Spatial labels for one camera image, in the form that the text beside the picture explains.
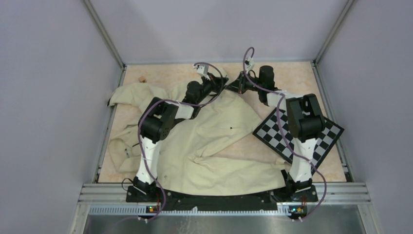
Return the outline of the beige zip jacket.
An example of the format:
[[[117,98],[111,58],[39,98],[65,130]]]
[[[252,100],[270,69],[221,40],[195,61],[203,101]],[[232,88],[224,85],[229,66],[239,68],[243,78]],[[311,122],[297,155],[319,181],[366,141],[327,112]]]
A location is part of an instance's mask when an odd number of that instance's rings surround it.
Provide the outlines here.
[[[140,82],[144,76],[146,82]],[[154,97],[182,100],[200,77],[188,64],[141,65],[127,69],[109,105],[115,120],[105,152],[101,181],[134,178],[140,166],[137,122]],[[161,146],[158,181],[164,189],[190,195],[243,195],[281,188],[283,159],[253,135],[268,113],[224,91],[196,119],[174,127]]]

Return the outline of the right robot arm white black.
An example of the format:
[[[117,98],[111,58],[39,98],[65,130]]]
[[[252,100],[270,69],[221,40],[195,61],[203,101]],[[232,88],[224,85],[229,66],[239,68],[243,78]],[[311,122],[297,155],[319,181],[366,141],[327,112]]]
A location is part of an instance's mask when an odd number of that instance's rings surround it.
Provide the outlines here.
[[[312,186],[312,159],[315,146],[325,128],[318,98],[315,94],[294,94],[276,87],[273,67],[265,65],[259,69],[258,77],[251,78],[249,72],[241,71],[239,76],[225,87],[238,94],[254,91],[260,102],[276,108],[277,125],[282,130],[280,111],[287,114],[291,141],[286,146],[293,154],[292,165],[285,180],[286,196],[298,201],[305,190]]]

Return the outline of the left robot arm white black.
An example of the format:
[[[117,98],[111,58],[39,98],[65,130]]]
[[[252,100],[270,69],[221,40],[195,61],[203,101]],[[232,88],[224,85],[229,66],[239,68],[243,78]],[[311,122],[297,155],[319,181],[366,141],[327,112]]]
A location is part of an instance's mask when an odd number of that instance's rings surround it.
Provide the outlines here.
[[[160,148],[170,131],[182,121],[194,119],[202,107],[211,103],[224,89],[228,77],[207,73],[202,83],[191,81],[183,101],[155,97],[138,122],[138,141],[141,161],[132,186],[144,201],[156,196],[157,163]]]

